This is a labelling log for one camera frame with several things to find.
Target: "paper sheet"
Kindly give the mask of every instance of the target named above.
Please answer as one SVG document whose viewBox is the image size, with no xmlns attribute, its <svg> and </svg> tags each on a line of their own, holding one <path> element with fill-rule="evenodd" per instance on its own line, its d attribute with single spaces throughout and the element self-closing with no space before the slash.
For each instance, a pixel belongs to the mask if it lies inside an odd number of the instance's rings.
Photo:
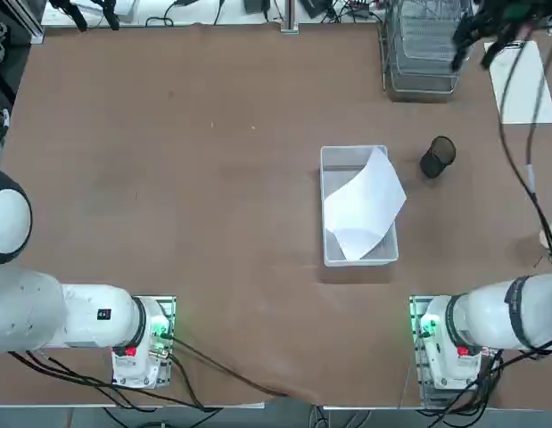
<svg viewBox="0 0 552 428">
<path fill-rule="evenodd" d="M 345 259 L 361 259 L 381 242 L 406 199 L 388 158 L 375 148 L 365 167 L 325 198 L 325 228 Z"/>
<path fill-rule="evenodd" d="M 487 51 L 491 43 L 485 43 Z M 507 76 L 521 47 L 508 47 L 496 56 L 490 66 L 491 83 L 496 103 L 501 99 L 506 86 Z M 543 63 L 535 42 L 528 42 L 517 63 L 514 75 L 507 91 L 506 105 L 500 113 L 502 123 L 531 123 L 533 109 L 537 101 L 537 91 L 543 76 Z M 541 98 L 540 112 L 536 123 L 552 123 L 552 100 L 546 81 Z"/>
</svg>

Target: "floor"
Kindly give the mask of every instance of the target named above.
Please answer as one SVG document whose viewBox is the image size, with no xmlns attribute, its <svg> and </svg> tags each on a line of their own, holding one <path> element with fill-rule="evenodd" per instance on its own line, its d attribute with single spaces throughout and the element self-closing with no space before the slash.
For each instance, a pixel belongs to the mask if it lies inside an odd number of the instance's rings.
<svg viewBox="0 0 552 428">
<path fill-rule="evenodd" d="M 275 399 L 260 409 L 224 409 L 211 418 L 203 428 L 304 428 L 308 425 L 308 404 L 292 399 Z M 133 411 L 111 411 L 125 426 L 137 428 L 147 422 L 167 421 L 175 427 L 188 427 L 203 416 L 198 410 L 169 407 L 159 409 L 153 414 L 138 414 Z M 361 412 L 351 428 L 365 419 Z M 353 416 L 351 411 L 336 410 L 331 414 L 331 428 L 343 427 Z M 375 410 L 364 423 L 364 428 L 423 428 L 428 419 L 412 410 Z M 466 424 L 465 419 L 448 419 L 454 424 Z M 540 411 L 488 411 L 476 428 L 545 428 L 552 426 L 552 412 Z M 16 408 L 0 409 L 0 428 L 119 428 L 100 408 Z"/>
</svg>

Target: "black cup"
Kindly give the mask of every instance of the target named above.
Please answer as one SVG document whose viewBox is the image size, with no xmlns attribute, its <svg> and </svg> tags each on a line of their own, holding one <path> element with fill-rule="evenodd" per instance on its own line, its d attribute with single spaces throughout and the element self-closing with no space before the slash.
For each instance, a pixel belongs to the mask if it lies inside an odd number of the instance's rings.
<svg viewBox="0 0 552 428">
<path fill-rule="evenodd" d="M 437 136 L 420 160 L 420 169 L 428 178 L 436 178 L 455 158 L 456 146 L 452 140 L 447 136 Z"/>
</svg>

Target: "tabletop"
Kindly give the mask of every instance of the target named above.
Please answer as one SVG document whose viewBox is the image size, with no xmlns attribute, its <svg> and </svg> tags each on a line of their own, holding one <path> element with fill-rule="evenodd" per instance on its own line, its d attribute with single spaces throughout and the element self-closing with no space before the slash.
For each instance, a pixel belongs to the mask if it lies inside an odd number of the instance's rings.
<svg viewBox="0 0 552 428">
<path fill-rule="evenodd" d="M 372 26 L 48 34 L 31 50 L 2 164 L 35 216 L 16 263 L 66 283 L 175 294 L 182 338 L 296 398 L 419 406 L 414 370 L 403 394 L 408 297 L 552 270 L 534 267 L 539 223 L 501 151 L 481 50 L 452 102 L 415 104 L 383 93 Z M 519 160 L 526 131 L 507 126 Z M 437 135 L 457 158 L 427 182 L 417 164 Z M 323 263 L 319 151 L 351 144 L 385 144 L 408 196 L 400 258 L 386 267 Z M 534 167 L 552 219 L 552 125 L 537 130 Z M 111 376 L 107 350 L 55 355 Z M 267 398 L 179 355 L 205 403 Z M 159 392 L 186 399 L 173 381 Z M 6 355 L 0 384 L 0 404 L 106 402 Z M 552 409 L 552 357 L 508 368 L 494 401 Z"/>
</svg>

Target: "clear plastic container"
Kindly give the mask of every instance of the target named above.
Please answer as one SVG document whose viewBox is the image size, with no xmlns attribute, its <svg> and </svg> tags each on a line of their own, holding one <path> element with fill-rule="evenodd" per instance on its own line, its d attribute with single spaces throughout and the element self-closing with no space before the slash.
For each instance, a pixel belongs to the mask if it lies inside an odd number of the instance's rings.
<svg viewBox="0 0 552 428">
<path fill-rule="evenodd" d="M 321 218 L 323 225 L 323 260 L 330 268 L 346 266 L 382 266 L 399 258 L 394 223 L 381 242 L 359 260 L 346 260 L 335 236 L 325 229 L 325 198 L 346 185 L 367 164 L 374 148 L 387 154 L 384 145 L 325 146 L 321 148 Z"/>
</svg>

